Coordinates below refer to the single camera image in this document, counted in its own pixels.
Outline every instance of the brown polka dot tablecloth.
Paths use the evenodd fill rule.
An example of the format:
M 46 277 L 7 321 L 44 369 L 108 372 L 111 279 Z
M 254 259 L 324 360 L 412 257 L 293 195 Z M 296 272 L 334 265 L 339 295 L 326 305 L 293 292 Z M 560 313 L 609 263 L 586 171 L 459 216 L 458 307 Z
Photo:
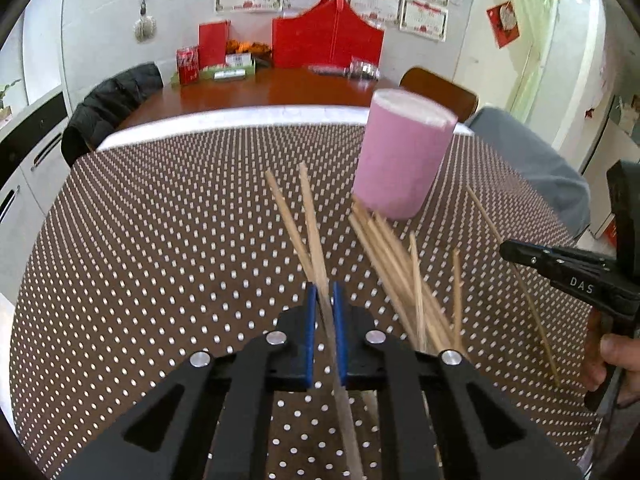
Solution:
M 76 162 L 33 248 L 11 341 L 18 435 L 49 477 L 193 351 L 238 351 L 302 302 L 305 277 L 263 178 L 269 168 L 302 229 L 297 164 L 306 162 L 330 279 L 345 282 L 380 330 L 404 337 L 347 220 L 363 131 L 235 128 Z M 416 231 L 422 272 L 448 316 L 450 252 L 460 248 L 472 361 L 578 460 L 597 422 L 577 382 L 588 307 L 522 269 L 562 375 L 556 388 L 523 293 L 467 183 L 505 237 L 572 243 L 544 200 L 468 136 L 454 136 L 421 213 L 394 228 L 406 245 Z M 312 391 L 276 394 L 270 479 L 349 475 L 323 337 L 318 331 Z M 364 473 L 379 479 L 378 428 L 360 396 L 350 401 Z

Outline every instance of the green curtain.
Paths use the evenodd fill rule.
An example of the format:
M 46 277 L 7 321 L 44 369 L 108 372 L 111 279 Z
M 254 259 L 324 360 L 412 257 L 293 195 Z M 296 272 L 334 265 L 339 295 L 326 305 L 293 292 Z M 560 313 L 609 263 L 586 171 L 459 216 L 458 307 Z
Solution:
M 525 19 L 528 21 L 534 43 L 532 55 L 529 57 L 527 66 L 524 69 L 525 74 L 520 84 L 520 89 L 511 107 L 511 114 L 525 123 L 533 108 L 545 70 L 544 66 L 542 66 L 541 56 L 553 35 L 558 0 L 513 0 L 513 5 L 518 19 L 522 20 L 522 14 L 524 14 Z

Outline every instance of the cup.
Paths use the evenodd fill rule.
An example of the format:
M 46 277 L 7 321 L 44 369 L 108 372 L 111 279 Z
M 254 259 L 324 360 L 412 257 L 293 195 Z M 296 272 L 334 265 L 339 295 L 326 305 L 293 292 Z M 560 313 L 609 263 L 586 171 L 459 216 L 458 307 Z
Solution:
M 386 218 L 412 218 L 424 203 L 458 118 L 402 89 L 373 94 L 353 194 Z

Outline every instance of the human hand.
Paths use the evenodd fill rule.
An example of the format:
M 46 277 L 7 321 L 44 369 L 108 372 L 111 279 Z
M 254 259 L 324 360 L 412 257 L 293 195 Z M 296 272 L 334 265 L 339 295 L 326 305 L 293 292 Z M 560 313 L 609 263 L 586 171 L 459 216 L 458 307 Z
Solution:
M 602 334 L 600 313 L 591 309 L 584 341 L 584 358 L 580 368 L 580 382 L 594 392 L 607 377 L 605 363 L 626 370 L 620 387 L 618 405 L 628 406 L 640 399 L 640 339 L 616 334 Z

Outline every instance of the metal rivet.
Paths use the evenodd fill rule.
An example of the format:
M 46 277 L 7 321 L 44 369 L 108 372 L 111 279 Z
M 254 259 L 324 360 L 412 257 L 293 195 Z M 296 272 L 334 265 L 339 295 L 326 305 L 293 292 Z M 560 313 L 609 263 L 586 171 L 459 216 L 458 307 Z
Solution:
M 189 357 L 189 362 L 194 368 L 202 368 L 205 366 L 209 366 L 209 363 L 211 362 L 211 356 L 206 352 L 196 352 L 195 354 L 191 354 L 191 357 Z
M 267 334 L 267 343 L 270 345 L 283 345 L 287 342 L 287 334 L 284 332 L 280 332 L 279 330 L 274 330 L 274 332 L 269 332 Z
M 372 345 L 379 345 L 386 341 L 386 335 L 384 332 L 380 332 L 380 330 L 369 330 L 367 335 L 365 336 L 367 341 L 369 341 Z
M 462 362 L 462 355 L 460 355 L 455 350 L 445 350 L 442 353 L 441 359 L 446 365 L 456 366 Z

